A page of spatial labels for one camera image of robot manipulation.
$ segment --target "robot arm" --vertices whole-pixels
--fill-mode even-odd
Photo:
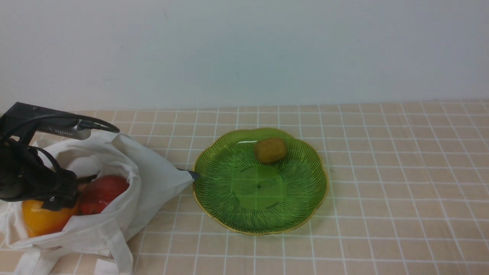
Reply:
[[[36,131],[83,140],[90,137],[91,129],[120,132],[100,119],[17,102],[0,117],[0,200],[38,200],[52,211],[72,208],[78,184],[96,176],[77,179],[47,151],[29,143]],[[39,153],[49,159],[52,169],[44,165]]]

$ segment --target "apple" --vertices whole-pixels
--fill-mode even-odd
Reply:
[[[102,176],[88,183],[80,195],[82,215],[100,214],[115,198],[129,188],[127,180],[120,176]]]

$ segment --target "cable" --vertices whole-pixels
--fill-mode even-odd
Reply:
[[[20,122],[19,124],[15,125],[12,129],[10,129],[0,139],[0,143],[6,142],[13,135],[13,133],[15,133],[15,131],[18,130],[18,129],[20,129],[21,127],[23,127],[23,126],[25,126],[25,125],[27,125],[29,123],[33,123],[33,122],[37,122],[37,121],[41,121],[41,120],[49,119],[49,118],[71,118],[71,119],[88,120],[88,121],[91,121],[91,122],[95,122],[95,123],[101,124],[102,126],[105,126],[106,127],[106,128],[102,128],[102,126],[98,126],[98,128],[101,128],[100,130],[105,130],[105,131],[109,131],[109,132],[113,132],[113,133],[119,133],[120,132],[119,128],[115,127],[112,124],[110,124],[110,123],[108,123],[106,121],[103,121],[101,119],[90,117],[90,116],[86,116],[86,115],[76,115],[76,114],[43,115],[43,116],[38,116],[38,117],[35,117],[35,118],[31,118],[31,119],[25,120],[25,121]]]
[[[48,153],[46,150],[44,150],[42,148],[34,147],[34,146],[30,146],[30,145],[21,145],[21,144],[17,145],[16,144],[15,146],[25,147],[25,148],[28,148],[28,149],[34,149],[34,150],[37,150],[37,151],[43,153],[46,156],[46,158],[53,165],[54,173],[56,174],[56,185],[52,189],[45,189],[45,191],[53,191],[56,188],[58,188],[58,186],[62,182],[61,181],[61,177],[63,175],[63,169],[61,168],[60,164],[56,161],[56,159],[50,153]]]

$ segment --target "wall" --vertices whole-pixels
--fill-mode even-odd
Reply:
[[[0,112],[489,95],[487,0],[0,1]]]

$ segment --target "green plate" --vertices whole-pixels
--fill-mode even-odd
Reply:
[[[287,155],[261,165],[253,147],[279,137]],[[202,210],[230,230],[250,235],[281,233],[308,221],[328,193],[316,151],[273,128],[238,130],[219,138],[196,160],[193,192]]]

